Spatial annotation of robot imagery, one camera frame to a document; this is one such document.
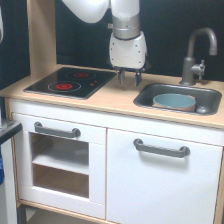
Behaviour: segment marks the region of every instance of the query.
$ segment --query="black stovetop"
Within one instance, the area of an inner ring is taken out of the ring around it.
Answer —
[[[65,67],[29,86],[24,91],[76,99],[88,99],[115,75],[115,72]]]

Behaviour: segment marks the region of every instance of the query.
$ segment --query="floor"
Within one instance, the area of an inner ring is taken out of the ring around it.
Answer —
[[[27,220],[28,224],[94,224],[93,222],[35,208],[27,208]]]

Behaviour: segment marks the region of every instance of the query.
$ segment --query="cabinet handle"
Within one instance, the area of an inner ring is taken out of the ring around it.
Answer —
[[[77,138],[81,135],[81,132],[79,129],[74,128],[71,132],[67,131],[61,131],[57,129],[51,129],[51,128],[45,128],[42,126],[40,122],[36,122],[34,124],[35,131],[41,134],[47,134],[47,135],[54,135],[58,137],[64,137],[64,138]]]
[[[182,146],[179,150],[165,149],[160,147],[154,147],[151,145],[143,145],[143,141],[141,139],[135,139],[134,145],[138,151],[154,153],[164,156],[184,158],[185,156],[188,156],[190,154],[190,149],[186,146]]]

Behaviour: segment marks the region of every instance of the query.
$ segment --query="silver faucet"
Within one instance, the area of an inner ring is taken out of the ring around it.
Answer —
[[[204,75],[204,60],[201,61],[201,64],[195,64],[195,59],[193,58],[195,39],[198,35],[204,34],[207,34],[210,40],[209,55],[217,54],[217,40],[213,30],[210,28],[203,28],[194,31],[190,36],[187,57],[184,58],[182,80],[180,82],[183,86],[195,85],[194,75],[198,75],[199,79],[202,79],[202,76]]]

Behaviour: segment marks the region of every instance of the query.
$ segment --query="metal sink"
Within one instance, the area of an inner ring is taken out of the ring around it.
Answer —
[[[194,112],[153,107],[153,98],[160,94],[176,93],[195,97],[196,108]],[[145,108],[155,108],[159,110],[178,111],[195,115],[212,115],[217,113],[222,94],[212,89],[201,89],[187,86],[175,86],[166,84],[150,84],[146,86],[135,98],[137,106]]]

